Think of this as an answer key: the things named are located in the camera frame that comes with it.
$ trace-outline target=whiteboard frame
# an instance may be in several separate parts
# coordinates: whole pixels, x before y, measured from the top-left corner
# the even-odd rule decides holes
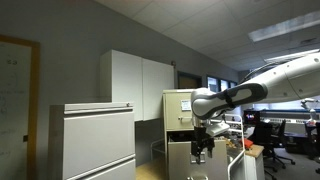
[[[0,41],[31,47],[29,113],[28,113],[28,144],[27,144],[27,179],[36,179],[36,143],[39,90],[39,59],[40,44],[38,42],[0,35]]]

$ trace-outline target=white upper cabinet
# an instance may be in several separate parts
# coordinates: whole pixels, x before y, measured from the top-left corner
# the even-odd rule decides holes
[[[163,116],[162,91],[174,88],[172,66],[115,50],[100,60],[102,100],[133,102],[135,121]]]

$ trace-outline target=computer monitor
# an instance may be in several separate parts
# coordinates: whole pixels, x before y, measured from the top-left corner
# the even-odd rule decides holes
[[[260,122],[260,111],[244,110],[243,111],[243,125],[255,126]]]

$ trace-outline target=fluorescent light panel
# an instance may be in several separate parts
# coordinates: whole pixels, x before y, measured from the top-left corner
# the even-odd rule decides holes
[[[264,59],[264,61],[266,63],[281,62],[281,61],[285,61],[285,60],[290,60],[290,59],[303,57],[303,56],[306,56],[308,54],[316,53],[316,52],[319,52],[319,50],[320,49],[313,49],[313,50],[303,51],[303,52],[289,54],[289,55],[285,55],[285,56],[278,56],[278,57],[275,57],[275,58]]]
[[[258,42],[272,37],[298,31],[304,28],[312,27],[318,24],[320,24],[320,11],[315,11],[275,25],[268,26],[263,29],[253,31],[248,35],[253,42]]]

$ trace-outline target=gray wall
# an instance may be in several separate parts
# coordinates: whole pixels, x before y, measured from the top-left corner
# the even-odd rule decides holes
[[[238,80],[237,72],[89,0],[2,0],[0,34],[39,42],[38,179],[46,179],[49,105],[99,101],[99,56],[115,49],[178,71]],[[163,136],[160,120],[136,123],[137,162]]]

